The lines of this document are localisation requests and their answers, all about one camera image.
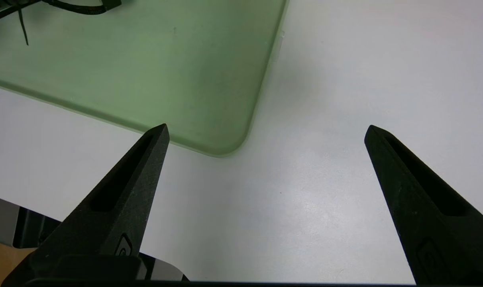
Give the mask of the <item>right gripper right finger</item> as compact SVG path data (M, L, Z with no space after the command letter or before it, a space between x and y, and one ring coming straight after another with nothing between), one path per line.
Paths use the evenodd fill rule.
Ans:
M364 136L417 285L483 285L483 215L390 132Z

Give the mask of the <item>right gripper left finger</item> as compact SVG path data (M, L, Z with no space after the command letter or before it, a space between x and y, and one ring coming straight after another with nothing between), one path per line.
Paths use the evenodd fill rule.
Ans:
M166 124L145 132L3 285L132 285L163 162Z

